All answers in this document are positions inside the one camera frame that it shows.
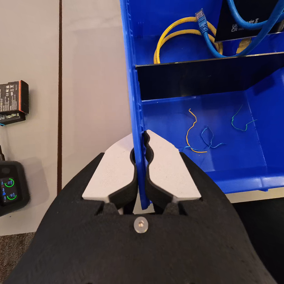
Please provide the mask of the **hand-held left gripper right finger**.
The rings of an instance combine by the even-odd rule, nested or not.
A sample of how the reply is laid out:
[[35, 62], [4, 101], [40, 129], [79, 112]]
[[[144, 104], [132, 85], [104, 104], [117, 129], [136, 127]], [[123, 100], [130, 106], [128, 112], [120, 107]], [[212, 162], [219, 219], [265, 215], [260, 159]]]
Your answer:
[[201, 194], [179, 150], [151, 130], [144, 132], [145, 193], [153, 204], [165, 209], [167, 204], [199, 200]]

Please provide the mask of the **blue plastic bin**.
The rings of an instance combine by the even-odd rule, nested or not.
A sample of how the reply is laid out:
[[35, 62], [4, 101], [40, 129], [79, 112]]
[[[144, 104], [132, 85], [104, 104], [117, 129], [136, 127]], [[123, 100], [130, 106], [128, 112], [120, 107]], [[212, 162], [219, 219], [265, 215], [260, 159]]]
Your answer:
[[[207, 148], [201, 132], [209, 126], [212, 145], [226, 143], [207, 153], [184, 153], [206, 172], [225, 194], [268, 191], [283, 187], [283, 69], [245, 91], [215, 93], [143, 101], [137, 65], [153, 64], [154, 52], [162, 33], [170, 24], [204, 10], [217, 28], [222, 1], [120, 1], [124, 37], [131, 126], [137, 161], [138, 185], [142, 209], [151, 201], [145, 194], [147, 162], [144, 131], [151, 130], [181, 151], [187, 130], [196, 115], [197, 123], [189, 131], [192, 148]], [[236, 55], [240, 39], [223, 42], [225, 56]], [[283, 32], [268, 34], [249, 55], [283, 52]], [[169, 39], [159, 51], [160, 62], [175, 63], [216, 59], [204, 37], [182, 34]], [[231, 125], [232, 116], [238, 131]]]

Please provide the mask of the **black network switch box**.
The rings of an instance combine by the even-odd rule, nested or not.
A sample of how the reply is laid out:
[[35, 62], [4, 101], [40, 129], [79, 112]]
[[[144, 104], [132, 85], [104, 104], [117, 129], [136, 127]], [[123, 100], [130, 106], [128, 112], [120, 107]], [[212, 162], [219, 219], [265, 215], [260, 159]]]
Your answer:
[[[252, 24], [268, 20], [276, 3], [276, 0], [234, 1], [242, 19]], [[227, 1], [222, 1], [219, 22], [216, 29], [216, 42], [256, 37], [259, 32], [260, 30], [247, 30], [239, 27], [231, 15]]]

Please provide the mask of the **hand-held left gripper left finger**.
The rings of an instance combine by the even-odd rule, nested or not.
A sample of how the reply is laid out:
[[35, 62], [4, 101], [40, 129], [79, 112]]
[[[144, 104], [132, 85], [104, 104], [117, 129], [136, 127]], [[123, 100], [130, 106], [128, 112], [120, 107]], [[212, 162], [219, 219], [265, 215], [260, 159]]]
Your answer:
[[82, 198], [113, 203], [119, 214], [132, 214], [137, 193], [137, 167], [131, 133], [105, 151]]

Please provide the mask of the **black bin divider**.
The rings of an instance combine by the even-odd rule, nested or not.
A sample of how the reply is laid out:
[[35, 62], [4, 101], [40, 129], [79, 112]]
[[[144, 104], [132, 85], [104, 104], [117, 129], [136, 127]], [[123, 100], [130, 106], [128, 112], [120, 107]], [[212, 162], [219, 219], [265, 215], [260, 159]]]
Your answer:
[[283, 52], [137, 65], [143, 101], [245, 91], [283, 69]]

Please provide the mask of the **black charger with display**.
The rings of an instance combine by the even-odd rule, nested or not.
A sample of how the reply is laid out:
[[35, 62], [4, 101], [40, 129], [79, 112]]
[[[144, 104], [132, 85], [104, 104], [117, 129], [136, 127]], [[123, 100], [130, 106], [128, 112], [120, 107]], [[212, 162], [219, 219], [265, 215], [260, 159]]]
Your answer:
[[17, 161], [0, 162], [0, 216], [25, 207], [30, 192], [23, 165]]

